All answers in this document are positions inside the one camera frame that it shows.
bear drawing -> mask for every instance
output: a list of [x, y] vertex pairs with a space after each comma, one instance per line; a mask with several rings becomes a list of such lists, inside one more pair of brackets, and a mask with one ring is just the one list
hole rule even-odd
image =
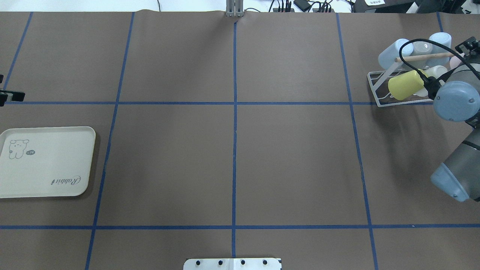
[[25, 148], [29, 140], [11, 140], [10, 141], [10, 159], [19, 159], [24, 155]]

white tray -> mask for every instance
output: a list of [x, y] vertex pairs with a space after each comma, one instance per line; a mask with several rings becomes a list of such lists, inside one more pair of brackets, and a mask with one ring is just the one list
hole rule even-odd
[[78, 196], [95, 146], [89, 126], [14, 128], [0, 135], [0, 198]]

yellow cup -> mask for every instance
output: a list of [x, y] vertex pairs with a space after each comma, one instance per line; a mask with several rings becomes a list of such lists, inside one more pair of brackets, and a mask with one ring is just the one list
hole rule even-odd
[[397, 100], [404, 100], [422, 88], [423, 81], [420, 75], [414, 70], [393, 77], [388, 81], [388, 90]]

grid line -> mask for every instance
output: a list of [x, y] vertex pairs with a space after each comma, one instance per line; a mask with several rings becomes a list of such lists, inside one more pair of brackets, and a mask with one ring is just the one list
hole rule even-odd
[[442, 25], [442, 19], [440, 18], [440, 12], [437, 11], [437, 20], [438, 20], [438, 26], [440, 27], [440, 32], [444, 31], [444, 27]]
[[121, 73], [120, 73], [119, 88], [117, 90], [117, 99], [115, 100], [115, 108], [113, 110], [112, 124], [110, 126], [110, 133], [108, 135], [107, 152], [105, 154], [105, 162], [103, 163], [102, 180], [100, 181], [100, 189], [98, 191], [98, 198], [97, 198], [96, 207], [95, 207], [95, 216], [94, 216], [94, 220], [93, 220], [93, 228], [92, 228], [92, 233], [91, 233], [91, 236], [90, 236], [90, 244], [88, 246], [87, 259], [86, 259], [86, 263], [85, 263], [85, 270], [88, 270], [88, 268], [90, 267], [90, 258], [92, 256], [93, 243], [94, 243], [94, 240], [95, 240], [96, 224], [97, 224], [97, 221], [98, 221], [98, 213], [100, 211], [100, 202], [102, 201], [102, 192], [103, 192], [103, 186], [104, 186], [104, 183], [105, 183], [107, 163], [108, 163], [108, 158], [110, 156], [112, 135], [113, 135], [113, 130], [115, 128], [115, 120], [117, 118], [117, 111], [118, 111], [118, 107], [119, 107], [121, 87], [122, 87], [122, 83], [123, 83], [123, 76], [125, 74], [125, 65], [127, 64], [128, 48], [129, 48], [129, 45], [130, 45], [130, 38], [132, 36], [132, 28], [133, 28], [134, 18], [135, 18], [135, 12], [132, 12], [132, 17], [130, 18], [130, 27], [129, 27], [128, 36], [127, 36], [127, 44], [125, 45], [125, 54], [123, 56], [123, 63], [122, 63], [122, 68], [121, 68]]
[[352, 93], [350, 91], [350, 81], [348, 79], [348, 71], [347, 71], [347, 61], [345, 59], [345, 51], [343, 48], [343, 39], [342, 39], [342, 30], [340, 26], [340, 16], [338, 13], [335, 13], [336, 15], [336, 24], [338, 28], [338, 38], [340, 40], [340, 51], [342, 54], [342, 62], [343, 62], [343, 71], [345, 73], [345, 83], [347, 84], [347, 93], [348, 93], [348, 101], [349, 101], [349, 106], [350, 106], [350, 115], [352, 118], [352, 126], [353, 126], [353, 135], [355, 137], [355, 146], [357, 148], [357, 158], [359, 160], [359, 165], [360, 165], [360, 175], [361, 175], [361, 182], [362, 182], [362, 188], [363, 188], [363, 200], [365, 202], [365, 211], [367, 214], [367, 222], [369, 226], [369, 233], [370, 233], [370, 245], [372, 247], [372, 256], [373, 256], [373, 266], [375, 267], [375, 270], [378, 270], [378, 262], [377, 262], [377, 252], [375, 249], [375, 238], [373, 236], [373, 228], [372, 228], [372, 219], [370, 217], [370, 206], [368, 203], [368, 194], [367, 194], [367, 185], [365, 184], [365, 174], [363, 173], [363, 163], [361, 160], [361, 152], [360, 152], [360, 143], [359, 143], [359, 137], [357, 133], [357, 124], [355, 122], [355, 112], [353, 110], [353, 102], [352, 102]]
[[[480, 223], [446, 224], [353, 224], [353, 225], [98, 225], [96, 230], [343, 230], [343, 229], [480, 228]], [[0, 230], [91, 230], [75, 225], [0, 225]]]
[[10, 81], [10, 76], [12, 75], [15, 63], [17, 62], [18, 54], [20, 53], [20, 49], [22, 48], [22, 44], [23, 44], [25, 36], [27, 34], [30, 22], [32, 21], [32, 16], [33, 16], [33, 12], [30, 12], [30, 15], [28, 16], [27, 23], [25, 24], [24, 32], [22, 34], [22, 37], [20, 38], [20, 42], [18, 43], [17, 51], [15, 52], [15, 55], [14, 55], [13, 60], [12, 60], [12, 64], [10, 65], [10, 69], [8, 70], [7, 78], [5, 79], [5, 83], [3, 85], [4, 90], [7, 90], [8, 82]]
[[232, 258], [236, 252], [237, 225], [237, 23], [233, 24], [233, 163], [232, 163]]
[[[8, 101], [8, 105], [116, 105], [116, 101]], [[235, 105], [232, 101], [119, 101], [119, 105]], [[353, 105], [376, 105], [375, 102], [353, 101]], [[238, 101], [236, 105], [344, 105], [346, 101]], [[433, 105], [433, 102], [400, 104], [398, 106]]]

black cable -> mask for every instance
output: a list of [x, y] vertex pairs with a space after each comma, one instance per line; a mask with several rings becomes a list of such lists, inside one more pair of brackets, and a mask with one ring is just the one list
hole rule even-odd
[[[279, 0], [276, 0], [276, 1], [278, 2], [278, 7], [280, 7], [280, 1]], [[270, 4], [270, 8], [268, 9], [268, 12], [272, 10], [273, 3], [275, 3], [275, 0], [272, 0], [272, 3]]]
[[307, 2], [310, 2], [312, 3], [312, 5], [310, 6], [310, 8], [308, 9], [307, 12], [310, 12], [310, 10], [313, 8], [313, 5], [318, 3], [318, 11], [316, 12], [324, 12], [324, 11], [328, 11], [328, 9], [330, 8], [330, 10], [332, 9], [332, 5], [330, 5], [330, 3], [332, 2], [333, 0], [331, 0], [329, 3], [327, 3], [326, 1], [325, 2], [320, 2], [320, 1], [307, 1]]
[[254, 9], [254, 8], [247, 8], [247, 9], [245, 9], [245, 11], [247, 11], [247, 10], [255, 10], [255, 11], [257, 11], [257, 12], [261, 12], [260, 10]]
[[451, 48], [443, 45], [443, 44], [440, 44], [438, 42], [435, 42], [435, 41], [431, 41], [429, 39], [424, 39], [424, 38], [417, 38], [417, 39], [413, 39], [409, 42], [406, 42], [405, 44], [403, 44], [401, 47], [400, 47], [400, 50], [398, 51], [398, 54], [400, 56], [400, 59], [402, 60], [403, 63], [405, 63], [405, 65], [409, 66], [411, 69], [413, 69], [414, 71], [416, 71], [419, 75], [420, 75], [420, 78], [422, 79], [422, 81], [424, 82], [427, 82], [427, 76], [425, 76], [418, 68], [412, 66], [410, 63], [408, 63], [407, 61], [405, 61], [405, 59], [403, 59], [403, 55], [402, 55], [402, 50], [403, 48], [410, 44], [410, 43], [413, 43], [413, 42], [417, 42], [417, 41], [423, 41], [423, 42], [426, 42], [426, 43], [430, 43], [430, 44], [433, 44], [433, 45], [436, 45], [450, 53], [452, 53], [453, 55], [455, 55], [458, 59], [460, 59], [460, 61], [462, 61], [472, 72], [473, 74], [480, 80], [480, 73], [478, 71], [476, 71], [472, 65], [470, 65], [469, 63], [466, 62], [466, 60], [456, 51], [452, 50]]

